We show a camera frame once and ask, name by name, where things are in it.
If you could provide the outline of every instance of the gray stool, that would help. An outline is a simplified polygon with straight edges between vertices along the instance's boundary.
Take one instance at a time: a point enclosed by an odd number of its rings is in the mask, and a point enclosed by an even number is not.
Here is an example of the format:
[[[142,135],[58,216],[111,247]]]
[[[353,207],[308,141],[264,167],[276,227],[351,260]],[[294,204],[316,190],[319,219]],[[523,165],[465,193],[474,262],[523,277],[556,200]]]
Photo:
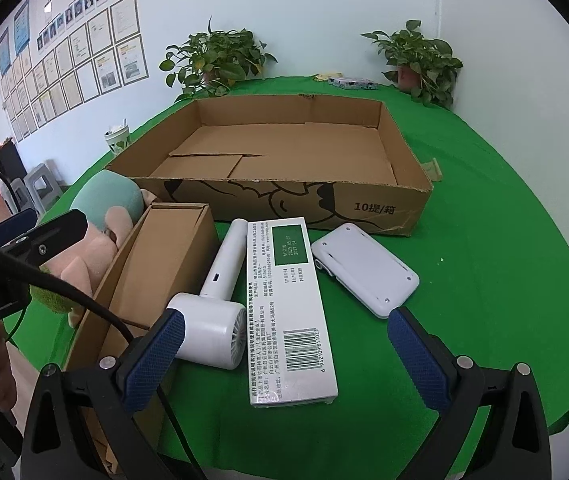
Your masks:
[[[2,190],[0,191],[2,198],[7,204],[8,210],[11,211],[11,214],[16,214],[20,211],[24,211],[24,209],[27,209],[28,207],[37,212],[36,205],[34,204],[33,199],[31,199],[31,195],[24,186],[24,182],[22,182],[22,180],[16,178],[11,183],[11,187],[13,188],[13,191],[18,199],[17,204],[13,202],[11,193],[8,192],[7,187],[2,186]]]
[[[42,179],[44,188],[37,189],[36,182]],[[62,190],[53,176],[53,173],[44,164],[38,164],[24,178],[24,185],[33,199],[36,211],[44,215],[53,203],[62,196]]]

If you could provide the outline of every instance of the plush toy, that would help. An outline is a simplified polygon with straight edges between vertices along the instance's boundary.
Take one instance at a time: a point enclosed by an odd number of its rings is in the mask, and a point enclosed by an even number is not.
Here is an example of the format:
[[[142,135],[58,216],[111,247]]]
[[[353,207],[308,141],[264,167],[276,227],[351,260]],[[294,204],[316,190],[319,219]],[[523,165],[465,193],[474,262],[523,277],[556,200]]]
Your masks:
[[[154,199],[153,193],[125,176],[109,170],[95,174],[71,203],[71,209],[87,216],[87,234],[41,269],[93,296],[133,225]],[[84,308],[75,302],[34,286],[31,294],[54,312],[67,312],[72,328],[82,320]]]

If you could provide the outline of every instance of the open cardboard box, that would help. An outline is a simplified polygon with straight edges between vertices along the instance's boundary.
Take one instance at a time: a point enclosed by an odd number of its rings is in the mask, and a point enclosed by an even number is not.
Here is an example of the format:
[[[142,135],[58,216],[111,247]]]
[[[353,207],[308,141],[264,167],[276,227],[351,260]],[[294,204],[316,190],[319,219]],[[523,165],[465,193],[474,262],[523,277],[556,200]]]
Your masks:
[[[108,168],[163,201],[208,203],[216,220],[380,234],[410,234],[433,190],[381,102],[329,95],[194,101]]]
[[[218,249],[208,205],[153,203],[133,227],[107,270],[94,299],[143,336],[178,292],[198,294]],[[76,333],[65,370],[96,365],[101,358],[120,356],[127,343],[97,315],[87,312]],[[171,386],[175,366],[165,377]],[[84,410],[100,458],[112,472],[117,460],[93,410]],[[138,427],[154,449],[158,446],[164,411],[157,396],[135,415]]]

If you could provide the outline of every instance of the small cardboard box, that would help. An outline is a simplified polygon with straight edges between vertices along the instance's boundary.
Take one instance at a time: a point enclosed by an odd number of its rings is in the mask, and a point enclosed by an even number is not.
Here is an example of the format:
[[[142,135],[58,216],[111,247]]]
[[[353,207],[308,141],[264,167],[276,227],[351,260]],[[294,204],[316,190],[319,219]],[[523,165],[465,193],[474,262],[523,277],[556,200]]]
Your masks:
[[[305,219],[250,223],[247,261],[251,404],[333,402],[338,384]]]
[[[198,100],[108,166],[216,220],[304,217],[409,235],[433,186],[379,101],[329,95]]]
[[[198,294],[218,249],[208,205],[153,203],[116,254],[94,299],[117,314],[138,337],[147,333],[178,292]],[[97,315],[87,312],[76,333],[65,370],[93,366],[107,355],[120,356],[127,343]],[[170,387],[175,367],[165,377]],[[111,471],[117,461],[93,410],[84,410],[100,458]],[[164,411],[157,396],[135,415],[138,427],[158,445]]]

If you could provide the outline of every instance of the green tablecloth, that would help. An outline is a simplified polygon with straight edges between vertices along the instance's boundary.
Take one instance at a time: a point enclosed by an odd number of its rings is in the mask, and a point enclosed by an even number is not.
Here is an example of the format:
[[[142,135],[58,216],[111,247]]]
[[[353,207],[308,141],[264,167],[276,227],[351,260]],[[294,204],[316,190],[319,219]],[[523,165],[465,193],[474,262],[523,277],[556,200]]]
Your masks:
[[[393,88],[345,91],[310,78],[246,82],[236,94],[330,93],[380,99],[420,160],[436,157],[444,174],[410,238],[377,237],[420,276],[407,301],[428,332],[454,354],[482,366],[527,362],[548,424],[569,410],[569,248],[516,172],[464,121],[415,104]],[[139,137],[174,105],[133,133]],[[69,189],[47,218],[67,210],[105,155]],[[220,233],[226,230],[219,224]],[[323,232],[311,231],[311,241]],[[436,420],[415,391],[386,336],[386,325],[338,283],[319,274],[338,378],[331,404],[252,408],[246,361],[227,371],[180,362],[170,400],[204,466],[287,479],[392,479]],[[244,279],[236,300],[244,303]],[[61,363],[72,331],[66,316],[34,303],[15,336],[36,366]],[[465,468],[487,410],[454,470]],[[170,425],[160,450],[184,458]]]

